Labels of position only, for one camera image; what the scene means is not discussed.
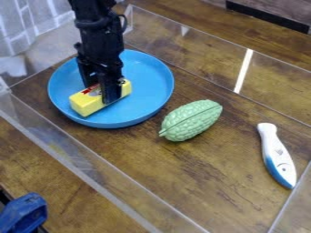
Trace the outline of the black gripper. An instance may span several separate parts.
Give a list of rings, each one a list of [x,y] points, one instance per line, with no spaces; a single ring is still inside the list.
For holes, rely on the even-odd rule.
[[[124,51],[124,15],[113,11],[119,0],[68,0],[75,12],[75,27],[81,42],[75,44],[77,67],[84,87],[100,83],[101,101],[111,105],[121,97],[123,67],[120,53]],[[93,66],[103,70],[96,75]]]

